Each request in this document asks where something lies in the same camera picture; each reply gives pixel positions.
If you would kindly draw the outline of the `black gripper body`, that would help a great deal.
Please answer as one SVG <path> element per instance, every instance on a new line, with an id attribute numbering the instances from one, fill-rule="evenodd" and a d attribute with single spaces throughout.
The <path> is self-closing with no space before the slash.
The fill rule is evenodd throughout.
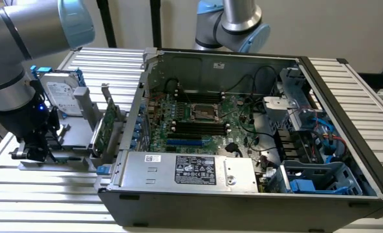
<path id="1" fill-rule="evenodd" d="M 60 122 L 58 107 L 47 107 L 42 102 L 30 102 L 12 111 L 0 111 L 0 124 L 15 135 L 20 144 L 10 152 L 14 160 L 46 162 L 50 158 L 56 162 L 52 148 L 60 148 L 58 130 Z"/>

